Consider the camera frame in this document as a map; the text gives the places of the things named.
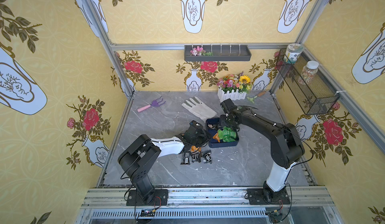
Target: white picket fence planter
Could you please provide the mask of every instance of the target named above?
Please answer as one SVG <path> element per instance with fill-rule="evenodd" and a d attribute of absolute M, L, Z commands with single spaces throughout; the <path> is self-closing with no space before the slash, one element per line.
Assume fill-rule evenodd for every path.
<path fill-rule="evenodd" d="M 222 102 L 226 99 L 231 100 L 244 100 L 246 98 L 247 92 L 239 93 L 239 90 L 237 89 L 235 92 L 232 90 L 231 92 L 227 91 L 226 93 L 222 90 L 222 88 L 218 88 L 218 98 L 219 101 Z"/>

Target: pink handle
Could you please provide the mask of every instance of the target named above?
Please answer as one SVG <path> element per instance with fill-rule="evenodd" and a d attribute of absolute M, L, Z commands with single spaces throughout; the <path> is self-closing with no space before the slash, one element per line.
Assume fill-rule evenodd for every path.
<path fill-rule="evenodd" d="M 146 105 L 144 107 L 138 108 L 138 112 L 142 112 L 143 110 L 147 110 L 151 105 Z"/>

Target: gray marble tabletop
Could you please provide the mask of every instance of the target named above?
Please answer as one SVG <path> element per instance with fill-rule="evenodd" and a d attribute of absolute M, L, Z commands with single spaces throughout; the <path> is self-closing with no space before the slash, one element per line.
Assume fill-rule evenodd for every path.
<path fill-rule="evenodd" d="M 140 107 L 151 104 L 160 96 L 166 103 L 158 108 L 151 107 L 138 113 Z M 204 122 L 181 106 L 186 99 L 198 96 L 207 106 L 223 114 L 217 92 L 135 92 L 131 110 L 124 125 L 118 144 L 106 169 L 104 185 L 130 185 L 128 179 L 121 180 L 124 172 L 118 164 L 119 155 L 141 134 L 150 138 L 170 138 L 185 132 L 192 120 Z M 265 118 L 281 122 L 276 105 L 269 93 L 259 97 L 252 104 L 248 100 L 236 100 L 236 105 L 258 108 L 256 112 Z M 249 185 L 261 186 L 269 176 L 273 160 L 270 155 L 270 141 L 253 130 L 241 125 L 239 143 L 234 147 L 211 149 L 212 164 L 205 162 L 181 165 L 182 155 L 167 155 L 157 159 L 148 175 L 154 185 Z M 288 182 L 292 186 L 308 185 L 299 165 L 291 171 Z"/>

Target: yellow wallpaper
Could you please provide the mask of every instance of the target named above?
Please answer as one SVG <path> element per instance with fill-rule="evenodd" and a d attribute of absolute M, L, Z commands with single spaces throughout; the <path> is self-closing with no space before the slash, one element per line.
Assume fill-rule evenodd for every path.
<path fill-rule="evenodd" d="M 228 74 L 239 74 L 244 72 L 255 85 L 261 81 L 264 84 L 258 85 L 258 89 L 269 89 L 278 73 L 275 69 L 275 53 L 279 49 L 250 50 L 251 59 L 246 62 L 210 62 L 212 68 L 203 67 L 201 62 L 186 63 L 184 51 L 118 51 L 122 69 L 129 77 L 129 83 L 135 84 L 139 91 L 185 91 L 188 77 L 191 76 L 190 69 L 198 69 L 197 75 L 202 81 L 202 91 L 215 91 L 218 79 Z"/>
<path fill-rule="evenodd" d="M 83 133 L 76 138 L 72 135 L 78 127 L 84 130 L 97 125 L 95 120 L 99 116 L 92 115 L 95 112 L 90 106 L 90 109 L 85 109 L 87 118 L 84 120 L 66 104 L 78 108 L 81 104 L 78 96 L 83 95 L 89 98 L 91 105 L 100 100 L 95 107 L 102 114 L 99 120 L 111 118 L 110 124 L 103 125 L 107 123 L 103 120 L 100 128 L 94 126 L 93 129 L 104 132 L 100 135 L 108 148 L 127 99 L 111 84 L 108 74 L 110 61 L 74 0 L 0 1 L 0 24 L 9 27 L 13 23 L 9 28 L 17 27 L 19 30 L 15 36 L 8 33 L 10 29 L 1 28 L 2 62 L 6 60 L 5 55 L 10 58 L 11 51 L 14 60 L 47 97 L 45 106 L 44 99 L 41 99 L 42 106 L 38 107 L 44 107 L 34 115 L 21 113 L 26 111 L 23 106 L 12 105 L 19 108 L 16 111 L 0 104 L 1 223 L 31 223 L 34 217 L 39 220 L 44 213 L 51 212 L 45 223 L 70 224 L 74 222 L 88 188 L 95 186 L 101 168 L 88 163 L 84 151 L 87 148 L 82 147 L 81 141 L 72 148 L 73 156 L 71 145 L 66 146 L 76 138 L 84 138 Z M 28 39 L 22 42 L 25 34 Z M 12 85 L 14 92 L 16 87 L 20 87 L 20 82 L 22 80 Z M 0 88 L 0 96 L 6 99 L 3 94 Z M 38 103 L 37 95 L 35 97 L 34 101 Z M 101 141 L 97 137 L 91 140 L 99 144 Z M 71 162 L 67 165 L 69 161 L 66 158 L 69 157 L 77 160 L 76 167 Z"/>
<path fill-rule="evenodd" d="M 277 25 L 285 0 L 223 0 L 218 6 L 220 0 L 200 0 L 202 5 L 205 3 L 204 10 L 198 12 L 204 14 L 203 22 L 194 21 L 197 25 L 189 31 L 184 24 L 188 16 L 182 18 L 180 0 L 100 1 L 108 35 L 118 44 L 293 42 L 315 2 L 301 0 L 290 8 L 290 18 L 300 19 L 292 31 L 284 34 L 277 31 Z M 288 19 L 285 24 L 294 26 L 296 21 Z"/>
<path fill-rule="evenodd" d="M 298 119 L 302 118 L 297 124 L 297 130 L 299 130 L 300 135 L 303 135 L 304 128 L 298 126 L 303 125 L 305 118 L 303 118 L 303 112 L 291 91 L 288 88 L 285 91 L 278 90 L 277 99 L 290 123 L 296 124 Z M 318 184 L 325 185 L 328 189 L 345 223 L 373 223 L 372 217 L 376 215 L 368 207 L 373 208 L 375 206 L 380 211 L 384 207 L 385 155 L 370 137 L 360 130 L 360 126 L 355 124 L 356 121 L 351 115 L 345 114 L 347 110 L 343 105 L 338 103 L 333 107 L 336 110 L 332 109 L 328 115 L 317 116 L 318 121 L 309 120 L 309 123 L 315 123 L 315 125 L 308 128 L 310 133 L 307 133 L 307 135 L 311 135 L 311 137 L 307 143 L 316 152 L 321 152 L 318 159 L 314 156 L 309 161 L 311 171 L 315 175 Z M 333 121 L 328 122 L 330 115 L 332 115 Z M 348 139 L 344 135 L 346 127 L 343 126 L 341 131 L 338 127 L 335 127 L 338 125 L 333 124 L 335 120 L 347 125 L 349 129 L 347 131 Z M 316 145 L 322 137 L 325 138 L 325 140 L 320 141 L 320 143 L 325 143 L 322 144 L 323 151 L 320 148 L 317 149 Z M 307 146 L 304 146 L 304 148 L 306 151 L 305 157 L 309 159 L 311 157 L 310 150 Z M 345 150 L 345 153 L 349 152 L 351 154 L 345 154 L 348 157 L 346 164 L 344 164 L 344 154 L 339 154 L 340 150 Z"/>
<path fill-rule="evenodd" d="M 380 75 L 385 66 L 384 37 L 377 44 L 378 70 L 361 71 L 356 78 L 353 66 L 374 39 L 378 40 L 385 23 L 385 0 L 337 0 L 327 5 L 306 40 L 306 47 L 326 67 L 359 105 L 385 130 L 385 77 Z M 366 84 L 361 79 L 371 82 Z"/>

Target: white lid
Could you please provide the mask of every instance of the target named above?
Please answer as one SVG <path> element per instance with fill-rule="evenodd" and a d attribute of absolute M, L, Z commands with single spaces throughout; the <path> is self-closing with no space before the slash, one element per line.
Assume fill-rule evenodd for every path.
<path fill-rule="evenodd" d="M 318 65 L 320 65 L 320 64 L 317 61 L 309 61 L 306 64 L 306 67 L 310 68 L 310 69 L 316 69 L 316 68 L 318 68 Z"/>

